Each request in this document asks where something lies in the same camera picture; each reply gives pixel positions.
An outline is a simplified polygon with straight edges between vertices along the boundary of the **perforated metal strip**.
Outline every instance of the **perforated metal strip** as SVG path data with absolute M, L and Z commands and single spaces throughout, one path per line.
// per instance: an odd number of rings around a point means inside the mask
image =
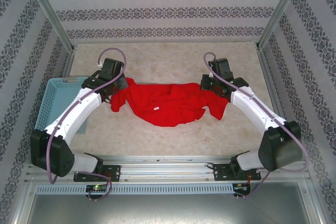
M 85 185 L 40 185 L 38 195 L 83 195 Z M 113 195 L 232 194 L 232 184 L 113 185 Z

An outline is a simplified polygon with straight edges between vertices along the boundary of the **blue plastic basket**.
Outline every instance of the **blue plastic basket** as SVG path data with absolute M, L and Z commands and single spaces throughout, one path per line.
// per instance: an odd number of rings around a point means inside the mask
M 50 125 L 69 104 L 75 99 L 81 85 L 87 77 L 69 77 L 50 79 L 43 96 L 40 111 L 38 112 L 35 128 L 44 130 Z M 86 121 L 78 129 L 77 133 L 83 134 L 86 129 Z

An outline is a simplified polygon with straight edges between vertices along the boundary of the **marble surface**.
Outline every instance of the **marble surface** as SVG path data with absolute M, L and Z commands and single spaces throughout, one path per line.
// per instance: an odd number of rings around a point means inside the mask
M 70 76 L 98 70 L 97 57 L 108 47 L 124 51 L 125 75 L 137 83 L 200 83 L 208 73 L 203 54 L 212 51 L 217 58 L 227 58 L 234 76 L 243 77 L 271 108 L 252 42 L 79 44 Z M 122 60 L 116 51 L 105 57 Z M 199 121 L 176 127 L 154 126 L 135 116 L 128 104 L 114 113 L 104 103 L 88 117 L 85 134 L 77 134 L 71 147 L 95 155 L 235 155 L 256 150 L 260 141 L 251 121 L 230 103 L 221 121 L 206 111 Z

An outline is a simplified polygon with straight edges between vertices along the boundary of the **red cloth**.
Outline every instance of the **red cloth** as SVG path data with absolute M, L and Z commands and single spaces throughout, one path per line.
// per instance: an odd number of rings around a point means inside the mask
M 210 114 L 222 119 L 228 101 L 214 92 L 200 90 L 197 83 L 136 84 L 127 78 L 128 88 L 111 98 L 111 110 L 119 112 L 127 100 L 134 114 L 157 126 L 174 127 L 199 120 L 208 106 Z

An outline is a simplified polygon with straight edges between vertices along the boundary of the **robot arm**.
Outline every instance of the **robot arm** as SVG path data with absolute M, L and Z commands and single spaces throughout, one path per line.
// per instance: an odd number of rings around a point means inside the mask
M 204 74 L 201 81 L 201 89 L 214 91 L 218 96 L 226 98 L 233 105 L 241 109 L 247 117 L 254 123 L 257 130 L 262 135 L 260 148 L 256 152 L 245 152 L 231 158 L 230 168 L 235 176 L 244 171 L 255 168 L 265 168 L 268 171 L 286 166 L 290 163 L 302 159 L 302 150 L 295 141 L 287 135 L 284 130 L 274 121 L 276 119 L 284 125 L 297 139 L 301 138 L 300 127 L 296 122 L 287 122 L 267 108 L 253 93 L 248 83 L 241 77 L 234 78 L 230 70 L 227 59 L 218 59 L 209 62 L 212 70 L 241 88 L 246 94 L 229 87 L 218 80 L 212 74 Z M 255 102 L 260 102 L 269 112 L 267 114 Z
M 115 78 L 121 71 L 123 63 L 120 61 L 105 59 L 101 70 L 96 71 L 88 77 L 82 84 L 76 98 L 67 109 L 43 131 L 35 129 L 30 136 L 30 151 L 32 164 L 46 169 L 46 148 L 47 142 L 55 126 L 65 113 L 66 118 L 56 131 L 50 149 L 50 168 L 51 172 L 64 177 L 69 172 L 95 172 L 101 174 L 103 170 L 103 160 L 91 154 L 74 154 L 70 149 L 70 143 L 75 133 L 90 115 L 90 113 L 103 102 L 109 100 L 109 96 L 117 91 L 127 88 L 125 76 L 122 75 L 114 83 L 102 88 L 80 101 L 70 112 L 68 109 L 85 94 L 93 89 L 107 83 Z

